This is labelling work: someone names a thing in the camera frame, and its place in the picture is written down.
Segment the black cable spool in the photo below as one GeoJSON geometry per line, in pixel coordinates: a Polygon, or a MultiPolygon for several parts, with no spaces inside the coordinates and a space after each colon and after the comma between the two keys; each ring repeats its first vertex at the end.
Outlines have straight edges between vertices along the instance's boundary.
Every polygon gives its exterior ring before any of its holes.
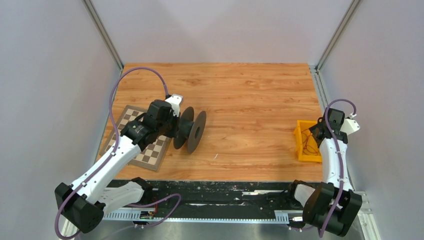
{"type": "Polygon", "coordinates": [[[173,147],[180,149],[187,143],[187,151],[192,154],[198,147],[207,121],[207,113],[201,111],[194,119],[194,108],[188,107],[179,118],[176,137],[173,138],[173,147]]]}

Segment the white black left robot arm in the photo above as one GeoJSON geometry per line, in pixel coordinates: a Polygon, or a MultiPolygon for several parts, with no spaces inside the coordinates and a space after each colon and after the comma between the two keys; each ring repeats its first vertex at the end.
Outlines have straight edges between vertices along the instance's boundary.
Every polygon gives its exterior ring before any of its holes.
{"type": "Polygon", "coordinates": [[[149,206],[153,193],[147,190],[141,178],[107,193],[104,189],[127,163],[156,142],[158,137],[176,136],[182,101],[179,95],[154,100],[147,111],[129,121],[121,130],[116,128],[114,144],[89,170],[70,184],[62,182],[55,188],[58,208],[55,223],[60,217],[65,217],[77,228],[78,234],[86,234],[114,210],[133,203],[140,207],[149,206]]]}

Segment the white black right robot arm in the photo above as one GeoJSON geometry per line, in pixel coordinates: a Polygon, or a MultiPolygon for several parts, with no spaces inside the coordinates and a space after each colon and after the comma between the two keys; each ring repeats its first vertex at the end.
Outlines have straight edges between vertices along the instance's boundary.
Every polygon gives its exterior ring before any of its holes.
{"type": "Polygon", "coordinates": [[[309,128],[322,157],[323,181],[313,187],[295,180],[285,195],[290,208],[303,208],[305,224],[339,237],[348,233],[363,204],[362,196],[354,192],[348,176],[348,133],[342,130],[348,121],[343,111],[328,107],[309,128]]]}

